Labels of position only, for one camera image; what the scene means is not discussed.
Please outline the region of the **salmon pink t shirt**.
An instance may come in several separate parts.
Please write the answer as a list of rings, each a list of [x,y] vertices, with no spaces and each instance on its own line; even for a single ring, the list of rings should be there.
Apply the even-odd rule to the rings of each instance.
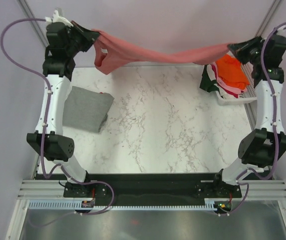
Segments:
[[[100,36],[94,43],[94,64],[105,75],[135,62],[207,65],[228,53],[226,43],[176,53],[161,53],[134,45],[101,30],[99,33]]]

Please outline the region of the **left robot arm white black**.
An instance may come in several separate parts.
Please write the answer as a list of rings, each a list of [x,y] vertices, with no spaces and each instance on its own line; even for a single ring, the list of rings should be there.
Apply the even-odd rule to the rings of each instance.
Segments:
[[[87,181],[89,175],[74,155],[73,139],[63,135],[63,111],[75,68],[74,57],[79,52],[87,52],[100,34],[74,21],[54,22],[46,29],[49,44],[43,63],[45,89],[42,109],[34,133],[27,134],[27,142],[40,156],[45,179],[53,174],[52,171],[46,172],[45,161],[54,163],[54,169],[62,169],[67,178],[64,197],[90,198],[94,188]]]

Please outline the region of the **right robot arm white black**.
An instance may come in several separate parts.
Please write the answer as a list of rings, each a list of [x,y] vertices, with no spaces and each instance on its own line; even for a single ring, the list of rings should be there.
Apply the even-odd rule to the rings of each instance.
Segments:
[[[239,181],[249,174],[262,176],[266,167],[275,170],[286,151],[286,134],[282,126],[280,100],[284,71],[279,66],[286,51],[286,37],[273,33],[266,39],[258,36],[242,43],[229,44],[228,49],[242,64],[251,63],[254,90],[257,97],[257,117],[254,130],[241,142],[238,158],[218,172],[212,191],[218,197],[239,195]]]

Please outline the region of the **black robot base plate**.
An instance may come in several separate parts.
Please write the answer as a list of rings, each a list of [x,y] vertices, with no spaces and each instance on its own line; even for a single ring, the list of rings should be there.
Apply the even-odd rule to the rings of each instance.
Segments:
[[[94,197],[107,205],[126,204],[201,204],[205,199],[237,199],[242,194],[237,185],[221,181],[220,173],[137,173],[88,174],[88,185],[66,183],[66,198]]]

